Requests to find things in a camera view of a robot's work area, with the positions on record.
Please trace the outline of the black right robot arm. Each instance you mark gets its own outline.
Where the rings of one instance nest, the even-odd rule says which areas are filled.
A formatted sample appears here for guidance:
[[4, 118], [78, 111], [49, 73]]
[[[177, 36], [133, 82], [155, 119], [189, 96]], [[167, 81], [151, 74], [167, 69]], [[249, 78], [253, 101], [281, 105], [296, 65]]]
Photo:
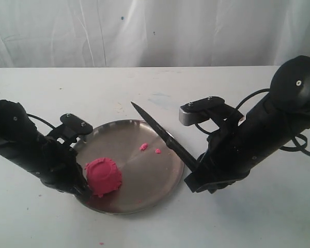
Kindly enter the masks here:
[[245, 115], [220, 97], [208, 97], [183, 105], [179, 119], [186, 126], [207, 120], [217, 124], [185, 182], [192, 192], [223, 189], [310, 128], [310, 57], [281, 65], [269, 92]]

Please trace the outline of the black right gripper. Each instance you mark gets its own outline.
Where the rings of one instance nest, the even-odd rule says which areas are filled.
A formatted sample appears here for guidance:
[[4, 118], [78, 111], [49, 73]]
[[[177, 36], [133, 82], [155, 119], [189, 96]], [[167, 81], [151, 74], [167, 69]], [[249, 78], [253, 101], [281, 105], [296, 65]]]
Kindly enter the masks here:
[[219, 129], [209, 134], [207, 151], [193, 163], [191, 173], [184, 180], [193, 193], [208, 191], [213, 194], [250, 173], [249, 170], [239, 171], [235, 165], [237, 148], [230, 144], [243, 115], [225, 103], [209, 110], [208, 114]]

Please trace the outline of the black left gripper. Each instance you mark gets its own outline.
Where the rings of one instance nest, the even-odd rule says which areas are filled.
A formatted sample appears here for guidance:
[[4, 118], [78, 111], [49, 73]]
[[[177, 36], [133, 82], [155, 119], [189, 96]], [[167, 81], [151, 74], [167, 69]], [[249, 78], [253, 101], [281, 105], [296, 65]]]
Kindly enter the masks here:
[[23, 168], [49, 188], [71, 193], [82, 200], [90, 200], [92, 191], [76, 162], [76, 152], [70, 146], [76, 140], [62, 135], [58, 126], [44, 136], [23, 147]]

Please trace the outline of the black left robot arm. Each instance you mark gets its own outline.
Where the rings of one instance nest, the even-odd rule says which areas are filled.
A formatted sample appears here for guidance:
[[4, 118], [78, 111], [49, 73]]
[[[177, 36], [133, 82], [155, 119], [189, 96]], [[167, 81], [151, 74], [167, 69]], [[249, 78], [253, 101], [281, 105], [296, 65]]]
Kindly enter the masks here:
[[62, 124], [41, 134], [19, 103], [0, 100], [0, 156], [37, 177], [46, 187], [89, 198], [92, 195], [77, 152], [71, 144], [93, 131], [73, 114], [60, 117]]

